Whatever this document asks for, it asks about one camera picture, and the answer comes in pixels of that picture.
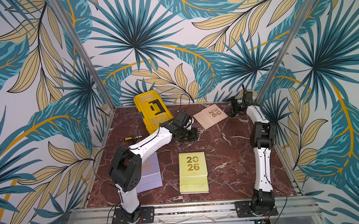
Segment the pink calendar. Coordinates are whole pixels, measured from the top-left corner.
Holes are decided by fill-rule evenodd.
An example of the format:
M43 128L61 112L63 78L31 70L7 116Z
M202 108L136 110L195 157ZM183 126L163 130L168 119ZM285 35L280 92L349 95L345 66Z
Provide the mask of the pink calendar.
M199 113L194 114L193 117L204 129L209 129L213 125L226 119L228 115L218 105L213 104L201 110Z

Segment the green calendar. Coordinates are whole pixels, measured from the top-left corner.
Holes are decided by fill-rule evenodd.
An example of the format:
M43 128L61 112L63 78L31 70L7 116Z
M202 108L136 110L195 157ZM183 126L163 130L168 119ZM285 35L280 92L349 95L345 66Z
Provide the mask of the green calendar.
M209 193L205 153L180 153L178 159L180 193L183 195Z

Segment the purple calendar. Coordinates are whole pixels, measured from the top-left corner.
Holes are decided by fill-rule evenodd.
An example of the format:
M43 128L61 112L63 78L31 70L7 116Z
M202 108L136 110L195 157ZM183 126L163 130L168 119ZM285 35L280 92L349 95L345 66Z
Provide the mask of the purple calendar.
M149 156L142 165L142 175L136 187L137 193L149 191L163 186L157 153Z

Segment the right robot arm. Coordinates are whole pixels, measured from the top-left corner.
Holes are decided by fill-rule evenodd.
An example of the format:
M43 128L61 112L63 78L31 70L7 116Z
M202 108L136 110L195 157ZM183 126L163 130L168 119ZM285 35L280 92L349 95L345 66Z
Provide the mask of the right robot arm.
M236 116L245 112L253 122L250 145L254 149L256 181L250 203L250 212L255 216L277 215L274 187L271 182L270 159L274 146L276 125L262 113L253 93L244 90L242 101L232 98L232 113Z

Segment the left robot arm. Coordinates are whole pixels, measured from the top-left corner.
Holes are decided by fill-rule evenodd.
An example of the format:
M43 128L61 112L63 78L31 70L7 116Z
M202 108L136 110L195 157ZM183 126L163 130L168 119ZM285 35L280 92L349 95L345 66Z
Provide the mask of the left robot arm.
M198 138L194 118L184 111L159 125L153 134L129 147L119 146L110 165L109 176L120 195L123 215L131 223L141 215L137 185L142 177L142 165L152 154L173 140L191 142Z

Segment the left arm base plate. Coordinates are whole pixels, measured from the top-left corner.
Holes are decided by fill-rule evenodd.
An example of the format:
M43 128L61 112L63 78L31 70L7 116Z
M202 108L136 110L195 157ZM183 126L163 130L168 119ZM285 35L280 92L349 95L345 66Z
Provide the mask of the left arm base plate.
M111 224L152 224L154 222L155 207L140 207L133 213L128 213L123 208L114 210Z

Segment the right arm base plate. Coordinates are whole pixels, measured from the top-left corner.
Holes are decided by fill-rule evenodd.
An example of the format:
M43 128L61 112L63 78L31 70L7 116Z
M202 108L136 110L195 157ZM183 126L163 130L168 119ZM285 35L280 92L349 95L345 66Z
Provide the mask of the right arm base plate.
M249 200L234 202L238 218L262 217L278 215L276 206L260 206Z

